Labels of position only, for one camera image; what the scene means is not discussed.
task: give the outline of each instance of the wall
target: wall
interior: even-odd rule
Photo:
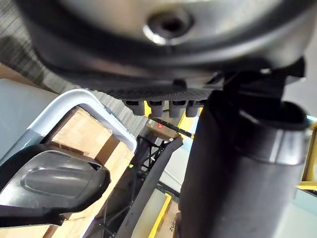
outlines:
[[[309,115],[317,118],[317,26],[305,52],[306,81],[286,87],[284,99],[301,105]]]

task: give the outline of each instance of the floor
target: floor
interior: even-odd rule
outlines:
[[[46,69],[36,58],[28,33],[12,0],[0,0],[0,62],[18,71],[42,88],[61,94],[80,88]],[[147,122],[146,117],[133,115],[124,104],[103,92],[92,93],[137,136]]]

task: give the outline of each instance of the black cylinder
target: black cylinder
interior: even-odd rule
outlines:
[[[213,92],[181,189],[180,237],[272,238],[300,181],[307,126],[294,104]]]

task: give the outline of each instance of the screw hole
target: screw hole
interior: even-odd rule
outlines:
[[[183,26],[183,22],[178,18],[166,19],[161,24],[162,29],[169,32],[178,32],[183,29]]]

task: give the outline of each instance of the cardboard box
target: cardboard box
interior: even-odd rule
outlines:
[[[30,86],[33,86],[36,88],[40,88],[35,83],[26,79],[21,74],[19,74],[18,72],[14,71],[13,69],[7,67],[6,65],[4,65],[2,63],[0,63],[0,78],[7,78],[7,79],[11,79],[13,81],[19,82],[19,83],[23,83],[23,84],[27,84],[27,85],[30,85]]]
[[[178,204],[174,201],[171,201],[168,210],[166,211],[164,218],[162,219],[161,224],[158,227],[155,238],[174,237],[177,213],[179,213]]]
[[[156,121],[149,119],[146,127],[151,130],[158,138],[169,141],[171,138],[176,138],[178,133]]]

